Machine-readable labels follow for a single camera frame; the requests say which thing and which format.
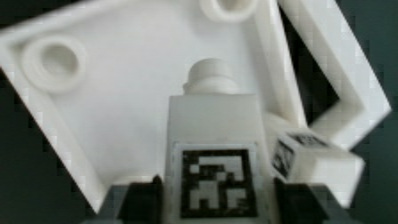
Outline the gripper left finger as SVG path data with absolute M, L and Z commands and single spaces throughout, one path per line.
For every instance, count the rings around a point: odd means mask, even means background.
M 130 182 L 110 187 L 100 211 L 87 224 L 162 224 L 164 182 Z

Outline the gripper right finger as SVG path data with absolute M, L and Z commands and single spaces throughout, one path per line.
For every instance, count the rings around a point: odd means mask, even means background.
M 285 183 L 279 178 L 274 183 L 283 224 L 363 224 L 324 184 Z

